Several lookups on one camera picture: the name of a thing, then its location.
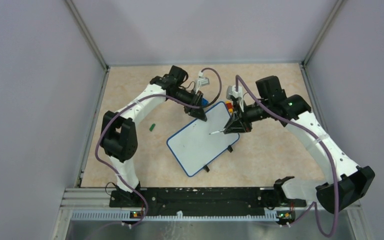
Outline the green marker cap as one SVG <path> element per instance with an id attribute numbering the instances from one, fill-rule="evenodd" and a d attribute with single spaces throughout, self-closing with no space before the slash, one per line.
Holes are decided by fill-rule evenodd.
<path id="1" fill-rule="evenodd" d="M 149 131 L 152 132 L 152 131 L 154 130 L 155 126 L 156 126 L 156 124 L 153 123 L 153 124 L 150 126 Z"/>

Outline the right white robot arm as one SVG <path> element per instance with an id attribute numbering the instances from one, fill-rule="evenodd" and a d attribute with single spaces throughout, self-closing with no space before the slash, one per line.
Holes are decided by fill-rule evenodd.
<path id="1" fill-rule="evenodd" d="M 298 94 L 287 96 L 277 76 L 255 82 L 259 97 L 248 87 L 235 84 L 227 88 L 232 114 L 222 132 L 249 133 L 253 122 L 274 119 L 292 133 L 305 147 L 324 174 L 323 181 L 301 180 L 293 176 L 278 179 L 273 200 L 287 206 L 292 200 L 317 202 L 331 214 L 340 212 L 363 198 L 376 174 L 370 166 L 359 166 L 334 142 L 318 122 L 310 105 Z"/>

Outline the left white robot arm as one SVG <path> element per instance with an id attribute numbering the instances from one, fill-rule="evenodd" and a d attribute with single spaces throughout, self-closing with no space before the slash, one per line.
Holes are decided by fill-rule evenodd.
<path id="1" fill-rule="evenodd" d="M 188 73 L 173 65 L 169 73 L 152 78 L 138 97 L 116 112 L 107 111 L 102 119 L 99 147 L 109 156 L 111 168 L 117 177 L 116 187 L 121 200 L 129 207 L 140 202 L 137 191 L 140 181 L 136 175 L 133 157 L 138 149 L 137 127 L 149 113 L 167 100 L 184 106 L 184 112 L 196 119 L 207 121 L 201 91 L 187 90 L 184 80 Z"/>

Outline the blue-framed whiteboard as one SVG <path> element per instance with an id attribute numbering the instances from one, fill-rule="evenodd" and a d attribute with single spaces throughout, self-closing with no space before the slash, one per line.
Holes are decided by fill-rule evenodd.
<path id="1" fill-rule="evenodd" d="M 205 169 L 240 139 L 238 133 L 209 135 L 221 130 L 231 116 L 223 101 L 210 107 L 205 114 L 207 121 L 194 119 L 166 141 L 168 149 L 188 177 Z"/>

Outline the green-capped whiteboard marker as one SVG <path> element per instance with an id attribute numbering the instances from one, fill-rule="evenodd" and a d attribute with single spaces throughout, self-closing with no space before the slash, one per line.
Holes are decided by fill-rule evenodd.
<path id="1" fill-rule="evenodd" d="M 216 131 L 210 132 L 209 135 L 214 135 L 214 134 L 219 134 L 219 133 L 224 133 L 224 130 L 223 129 L 216 130 Z"/>

